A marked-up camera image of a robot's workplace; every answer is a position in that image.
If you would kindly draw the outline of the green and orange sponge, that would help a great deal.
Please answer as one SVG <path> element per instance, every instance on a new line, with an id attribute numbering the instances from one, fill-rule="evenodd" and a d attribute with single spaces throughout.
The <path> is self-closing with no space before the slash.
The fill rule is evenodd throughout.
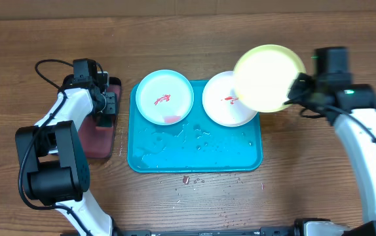
<path id="1" fill-rule="evenodd" d="M 113 118 L 111 115 L 103 113 L 96 116 L 96 126 L 101 128 L 111 128 L 113 126 Z"/>

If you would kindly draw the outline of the yellow-green plate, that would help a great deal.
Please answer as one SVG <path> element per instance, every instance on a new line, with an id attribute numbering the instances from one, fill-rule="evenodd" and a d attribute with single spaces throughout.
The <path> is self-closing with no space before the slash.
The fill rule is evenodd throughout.
<path id="1" fill-rule="evenodd" d="M 261 45 L 240 57 L 233 70 L 234 92 L 248 108 L 260 113 L 286 109 L 288 94 L 305 65 L 294 51 Z"/>

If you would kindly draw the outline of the light blue plate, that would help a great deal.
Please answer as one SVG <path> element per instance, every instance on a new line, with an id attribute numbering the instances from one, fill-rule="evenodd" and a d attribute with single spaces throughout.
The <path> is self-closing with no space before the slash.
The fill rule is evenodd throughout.
<path id="1" fill-rule="evenodd" d="M 151 72 L 136 89 L 138 111 L 156 125 L 173 125 L 182 121 L 193 103 L 194 91 L 188 79 L 170 69 Z"/>

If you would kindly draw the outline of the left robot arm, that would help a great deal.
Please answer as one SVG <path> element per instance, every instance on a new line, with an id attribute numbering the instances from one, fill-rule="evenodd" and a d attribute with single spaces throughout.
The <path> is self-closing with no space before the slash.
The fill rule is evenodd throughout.
<path id="1" fill-rule="evenodd" d="M 88 58 L 57 86 L 57 100 L 34 125 L 16 131 L 18 192 L 33 210 L 57 210 L 78 235 L 121 235 L 90 192 L 89 159 L 112 155 L 121 81 Z"/>

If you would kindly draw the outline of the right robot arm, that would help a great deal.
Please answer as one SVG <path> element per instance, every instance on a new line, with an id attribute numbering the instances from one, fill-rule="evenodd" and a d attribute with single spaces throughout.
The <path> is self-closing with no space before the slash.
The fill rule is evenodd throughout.
<path id="1" fill-rule="evenodd" d="M 345 47 L 314 51 L 315 72 L 300 73 L 288 94 L 288 104 L 313 111 L 335 129 L 354 171 L 362 203 L 363 224 L 353 229 L 330 220 L 295 221 L 295 235 L 376 235 L 376 92 L 355 84 Z"/>

